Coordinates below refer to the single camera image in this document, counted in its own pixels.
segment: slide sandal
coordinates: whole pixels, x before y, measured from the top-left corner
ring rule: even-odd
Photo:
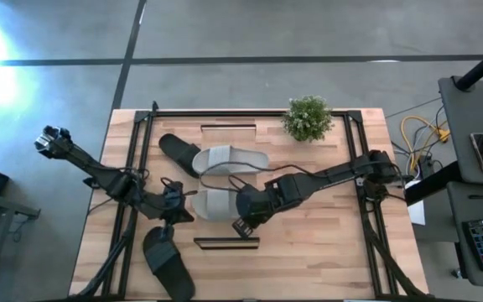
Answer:
[[[193,170],[198,174],[202,174],[208,167],[228,161],[248,163],[259,168],[267,168],[269,165],[269,157],[265,153],[225,145],[200,151],[193,158]],[[236,173],[255,174],[258,172],[260,172],[259,169],[254,169],[246,165],[223,164],[208,170],[206,174],[229,175]]]
[[[189,301],[195,295],[195,284],[182,262],[172,236],[160,240],[163,228],[156,226],[143,240],[148,266],[167,294],[176,302]]]
[[[202,190],[191,198],[195,213],[207,221],[237,219],[236,192],[225,190]]]
[[[165,155],[169,156],[176,164],[178,164],[185,173],[193,178],[199,178],[191,164],[193,158],[200,152],[200,148],[193,143],[188,144],[174,134],[167,133],[159,139],[159,148],[164,151]]]

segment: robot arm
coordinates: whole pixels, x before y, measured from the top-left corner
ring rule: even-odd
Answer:
[[[37,151],[48,159],[65,159],[91,176],[98,187],[113,200],[130,205],[148,219],[159,218],[170,222],[190,222],[193,216],[184,208],[185,196],[180,182],[165,184],[162,195],[144,190],[144,180],[133,169],[106,167],[72,142],[64,128],[46,126],[34,143]]]
[[[313,193],[342,184],[348,180],[367,178],[378,184],[398,179],[387,153],[371,151],[349,163],[321,170],[314,174],[285,174],[264,185],[259,191],[245,184],[236,196],[240,218],[232,224],[236,232],[249,237],[260,224],[276,213],[301,205]]]

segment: wooden table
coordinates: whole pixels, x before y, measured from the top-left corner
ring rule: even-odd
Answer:
[[[371,108],[361,111],[370,149],[387,151],[393,159],[383,110]],[[124,166],[134,113],[135,110],[113,112],[101,158],[103,164]],[[201,130],[201,124],[256,124],[257,127],[256,130]],[[299,143],[283,131],[277,117],[157,117],[153,122],[148,148],[147,168],[151,175],[146,187],[155,193],[163,191],[159,181],[161,176],[182,181],[185,190],[199,189],[198,180],[189,177],[159,149],[159,138],[166,133],[173,133],[202,149],[232,144],[238,148],[263,151],[269,156],[271,167],[297,164],[317,171],[350,160],[342,121],[335,122],[324,141]],[[143,131],[138,143],[142,142],[142,136]],[[358,138],[356,145],[357,150],[361,150]],[[140,145],[137,150],[136,166]],[[286,169],[276,173],[261,173],[248,176],[246,180],[262,188],[265,181],[289,172],[293,171]],[[398,190],[392,193],[401,194]],[[92,196],[91,206],[105,199],[105,194],[97,190]],[[212,223],[195,215],[191,197],[188,197],[187,207],[195,216],[195,222],[175,225],[174,241],[195,281],[194,299],[373,297],[353,182],[322,190],[300,207],[277,214],[261,225],[255,231],[261,238],[258,250],[200,250],[193,243],[194,237],[235,237],[236,234],[230,222]],[[117,204],[110,202],[88,216],[70,287],[71,294],[83,289],[106,259],[116,208]],[[405,203],[387,199],[382,203],[382,211],[393,257],[415,285],[427,293],[428,287]],[[144,236],[158,225],[161,225],[160,221],[149,221],[139,215],[127,299],[169,299],[145,263],[142,251]],[[385,283],[380,258],[378,266],[382,282]],[[120,264],[116,266],[112,291],[117,290],[119,268]]]

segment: concrete floor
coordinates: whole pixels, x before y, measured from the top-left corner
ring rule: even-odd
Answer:
[[[0,0],[0,60],[121,59],[137,7],[138,0]],[[483,0],[155,0],[133,57],[482,54]],[[438,78],[475,64],[140,65],[129,71],[121,107],[152,100],[163,108],[286,107],[290,97],[314,94],[332,107],[390,115],[438,97]],[[66,296],[91,191],[80,171],[38,155],[33,141],[46,124],[60,125],[99,157],[120,73],[120,65],[0,67],[0,171],[13,180],[9,195],[42,208],[22,241],[5,246],[0,301]],[[401,119],[431,120],[440,106],[387,119],[392,139],[403,146]],[[408,126],[411,136],[418,125]],[[455,160],[451,143],[432,152],[443,164]],[[418,244],[432,294],[483,301],[483,288],[449,275],[457,267],[452,244]]]

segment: potted plant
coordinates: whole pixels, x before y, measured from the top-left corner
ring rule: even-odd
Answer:
[[[290,99],[290,110],[283,116],[286,132],[303,142],[324,139],[331,130],[331,112],[321,96]]]

